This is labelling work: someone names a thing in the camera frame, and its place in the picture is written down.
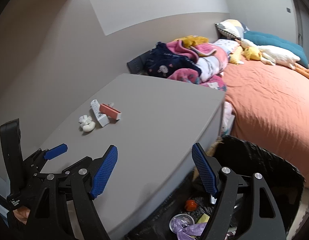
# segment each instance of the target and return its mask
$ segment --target blue gripper pad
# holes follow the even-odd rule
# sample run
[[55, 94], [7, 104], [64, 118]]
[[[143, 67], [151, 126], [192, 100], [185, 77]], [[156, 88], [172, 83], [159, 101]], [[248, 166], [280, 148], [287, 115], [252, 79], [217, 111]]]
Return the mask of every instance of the blue gripper pad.
[[118, 149], [113, 146], [93, 178], [93, 186], [90, 191], [92, 197], [96, 198], [103, 192], [117, 160]]
[[205, 153], [202, 152], [202, 150], [196, 144], [192, 146], [192, 159], [199, 171], [204, 188], [206, 192], [211, 193], [212, 196], [215, 196], [218, 192], [216, 187], [216, 176], [209, 166], [204, 154]]
[[60, 144], [57, 147], [54, 147], [46, 152], [44, 155], [45, 160], [52, 160], [53, 158], [65, 153], [68, 150], [68, 146], [66, 144]]

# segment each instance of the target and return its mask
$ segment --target metal screw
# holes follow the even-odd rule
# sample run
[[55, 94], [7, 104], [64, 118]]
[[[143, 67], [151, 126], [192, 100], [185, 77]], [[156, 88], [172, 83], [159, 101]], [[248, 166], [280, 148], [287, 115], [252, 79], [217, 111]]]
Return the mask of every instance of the metal screw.
[[85, 168], [79, 170], [80, 175], [84, 175], [86, 173], [87, 173], [87, 169], [85, 169]]
[[222, 170], [222, 172], [225, 173], [225, 174], [228, 174], [228, 173], [230, 173], [230, 171], [231, 171], [228, 167], [223, 167], [221, 170]]
[[256, 173], [256, 174], [255, 174], [255, 177], [256, 177], [257, 179], [262, 179], [262, 175], [261, 175], [260, 173]]
[[47, 179], [48, 180], [52, 180], [54, 178], [54, 175], [53, 174], [49, 174], [48, 176], [47, 176]]

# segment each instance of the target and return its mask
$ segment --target bed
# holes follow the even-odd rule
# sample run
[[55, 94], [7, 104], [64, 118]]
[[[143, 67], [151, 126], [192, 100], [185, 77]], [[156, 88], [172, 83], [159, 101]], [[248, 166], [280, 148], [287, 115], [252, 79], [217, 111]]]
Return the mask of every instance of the bed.
[[231, 134], [295, 165], [309, 187], [309, 79], [283, 66], [246, 61], [224, 71]]

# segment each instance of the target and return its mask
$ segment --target plush toy head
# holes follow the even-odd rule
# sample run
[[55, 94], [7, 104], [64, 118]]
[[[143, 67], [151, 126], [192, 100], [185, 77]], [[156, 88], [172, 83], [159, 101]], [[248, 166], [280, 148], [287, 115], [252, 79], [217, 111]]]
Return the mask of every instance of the plush toy head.
[[262, 57], [262, 53], [256, 47], [248, 47], [243, 51], [244, 56], [247, 60], [254, 59], [260, 60]]

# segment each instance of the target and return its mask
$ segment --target teal bolster cushion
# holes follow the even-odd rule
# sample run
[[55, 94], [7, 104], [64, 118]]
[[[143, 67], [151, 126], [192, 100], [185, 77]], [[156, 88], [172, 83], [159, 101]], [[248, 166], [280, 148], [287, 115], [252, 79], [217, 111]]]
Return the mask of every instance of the teal bolster cushion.
[[272, 45], [291, 51], [293, 54], [297, 55], [300, 58], [300, 61], [298, 61], [297, 63], [309, 69], [308, 59], [304, 53], [303, 48], [300, 45], [267, 33], [247, 31], [243, 35], [245, 39], [252, 41], [258, 46]]

